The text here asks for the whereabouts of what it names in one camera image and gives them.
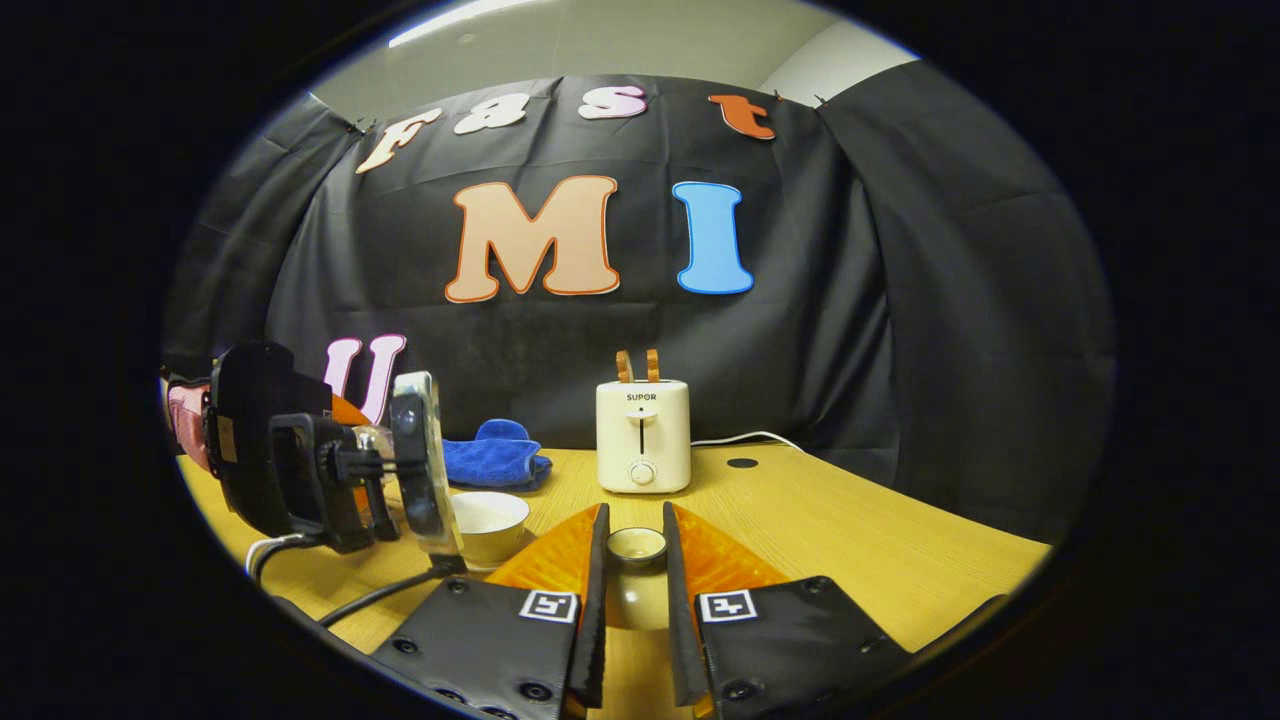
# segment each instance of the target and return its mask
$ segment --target wall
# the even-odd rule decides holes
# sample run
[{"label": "wall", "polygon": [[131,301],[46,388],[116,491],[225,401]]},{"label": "wall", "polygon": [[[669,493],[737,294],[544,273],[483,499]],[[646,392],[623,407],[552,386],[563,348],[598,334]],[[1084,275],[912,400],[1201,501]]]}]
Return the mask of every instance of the wall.
[{"label": "wall", "polygon": [[756,90],[817,108],[815,95],[829,100],[876,73],[916,59],[873,31],[840,20],[801,45]]}]

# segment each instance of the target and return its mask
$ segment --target white cable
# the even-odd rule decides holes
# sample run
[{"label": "white cable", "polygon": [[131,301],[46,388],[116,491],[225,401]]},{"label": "white cable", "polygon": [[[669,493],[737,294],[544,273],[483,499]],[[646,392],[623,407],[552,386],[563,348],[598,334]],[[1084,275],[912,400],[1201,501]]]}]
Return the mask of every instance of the white cable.
[{"label": "white cable", "polygon": [[785,438],[782,436],[776,436],[773,433],[767,433],[764,430],[755,430],[755,432],[742,433],[740,436],[726,437],[726,438],[719,438],[719,439],[700,439],[698,442],[691,442],[689,445],[723,445],[726,442],[733,442],[733,441],[745,439],[745,438],[755,437],[755,436],[771,437],[771,438],[773,438],[773,439],[776,439],[776,441],[778,441],[781,443],[790,445],[791,447],[799,450],[800,452],[804,452],[804,450],[801,450],[801,447],[799,445],[788,441],[787,438]]},{"label": "white cable", "polygon": [[257,555],[257,551],[260,548],[266,546],[283,544],[291,539],[301,539],[305,537],[306,536],[303,536],[302,533],[293,533],[291,536],[280,536],[278,538],[260,539],[253,544],[248,546],[248,552],[244,553],[244,574],[246,575],[253,574],[253,556]]}]

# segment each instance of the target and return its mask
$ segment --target white toaster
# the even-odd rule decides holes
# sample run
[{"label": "white toaster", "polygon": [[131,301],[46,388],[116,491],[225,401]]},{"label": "white toaster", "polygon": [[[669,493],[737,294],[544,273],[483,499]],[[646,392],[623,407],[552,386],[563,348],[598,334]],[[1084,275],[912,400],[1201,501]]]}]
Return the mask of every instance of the white toaster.
[{"label": "white toaster", "polygon": [[595,388],[598,480],[609,492],[664,493],[689,487],[689,386],[612,382]]}]

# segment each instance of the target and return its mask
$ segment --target blue microfiber cloth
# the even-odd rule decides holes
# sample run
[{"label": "blue microfiber cloth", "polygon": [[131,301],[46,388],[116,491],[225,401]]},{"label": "blue microfiber cloth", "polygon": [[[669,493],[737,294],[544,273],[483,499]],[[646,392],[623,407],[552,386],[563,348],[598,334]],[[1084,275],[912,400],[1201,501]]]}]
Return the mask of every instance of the blue microfiber cloth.
[{"label": "blue microfiber cloth", "polygon": [[443,442],[444,473],[454,487],[532,492],[552,471],[550,459],[538,455],[543,446],[513,420],[486,420],[475,439]]}]

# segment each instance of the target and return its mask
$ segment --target cup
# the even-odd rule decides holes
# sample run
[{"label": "cup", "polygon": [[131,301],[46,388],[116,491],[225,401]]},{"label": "cup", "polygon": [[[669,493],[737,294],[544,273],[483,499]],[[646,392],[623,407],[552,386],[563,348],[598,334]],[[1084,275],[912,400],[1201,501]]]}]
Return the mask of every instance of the cup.
[{"label": "cup", "polygon": [[495,570],[521,548],[529,503],[502,492],[460,492],[449,498],[462,534],[462,559],[474,570]]},{"label": "cup", "polygon": [[650,528],[622,528],[609,536],[605,548],[605,625],[628,630],[666,628],[667,539]]}]

